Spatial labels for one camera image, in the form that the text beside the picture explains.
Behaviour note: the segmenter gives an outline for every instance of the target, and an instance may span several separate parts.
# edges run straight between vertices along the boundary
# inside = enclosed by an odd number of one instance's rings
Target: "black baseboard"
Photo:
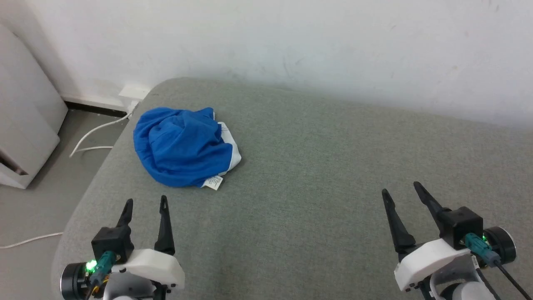
[[[65,104],[67,105],[68,109],[83,110],[84,112],[90,112],[90,113],[101,114],[101,115],[106,115],[106,116],[123,117],[126,115],[126,112],[121,112],[119,110],[114,110],[114,109],[109,109],[109,108],[90,106],[90,105],[79,104],[79,103],[68,102],[68,101],[65,101]]]

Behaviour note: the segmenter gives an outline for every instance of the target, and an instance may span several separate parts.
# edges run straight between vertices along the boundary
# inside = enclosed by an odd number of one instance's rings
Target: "blue cloth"
[[[158,182],[201,187],[229,169],[232,145],[224,143],[214,111],[158,107],[145,112],[133,131],[135,151]]]

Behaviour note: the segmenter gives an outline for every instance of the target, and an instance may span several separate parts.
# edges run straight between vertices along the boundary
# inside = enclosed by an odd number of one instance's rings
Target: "white cable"
[[[78,150],[78,147],[79,147],[79,144],[81,144],[83,142],[83,140],[85,138],[87,138],[91,133],[93,133],[94,131],[97,131],[101,128],[104,128],[106,126],[109,126],[109,125],[113,125],[113,124],[116,124],[118,122],[121,122],[121,121],[124,121],[125,119],[127,119],[129,116],[131,116],[131,114],[133,113],[133,109],[131,112],[127,113],[125,116],[123,116],[122,118],[118,119],[118,120],[115,120],[113,122],[109,122],[109,123],[106,123],[106,124],[102,124],[98,127],[95,127],[93,129],[91,129],[88,133],[86,133],[78,142],[78,144],[76,145],[76,147],[74,147],[74,150],[72,150],[72,153],[70,153],[70,155],[68,157],[72,157],[74,155],[74,153],[76,152],[81,152],[81,151],[87,151],[87,150],[93,150],[93,149],[111,149],[113,148],[113,146],[99,146],[99,147],[89,147],[89,148],[83,148],[83,149],[80,149]]]
[[[48,238],[50,236],[56,236],[56,235],[61,235],[61,234],[63,234],[63,233],[62,232],[56,232],[56,233],[51,233],[51,234],[47,234],[47,235],[41,235],[41,236],[38,236],[36,238],[32,238],[32,239],[29,239],[29,240],[26,240],[26,241],[22,241],[22,242],[13,244],[13,245],[0,246],[0,249],[9,249],[9,248],[13,248],[13,247],[16,247],[16,246],[20,246],[20,245],[25,244],[25,243],[33,242],[35,240],[40,240],[40,239]]]

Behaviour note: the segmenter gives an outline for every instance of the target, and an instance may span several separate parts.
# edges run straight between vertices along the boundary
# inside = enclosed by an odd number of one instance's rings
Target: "white wall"
[[[263,82],[533,128],[531,0],[0,0],[63,96]]]

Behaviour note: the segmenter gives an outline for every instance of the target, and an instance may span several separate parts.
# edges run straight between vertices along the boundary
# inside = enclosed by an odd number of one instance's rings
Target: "white cabinet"
[[[0,25],[0,184],[28,186],[59,143],[66,113],[34,57]]]

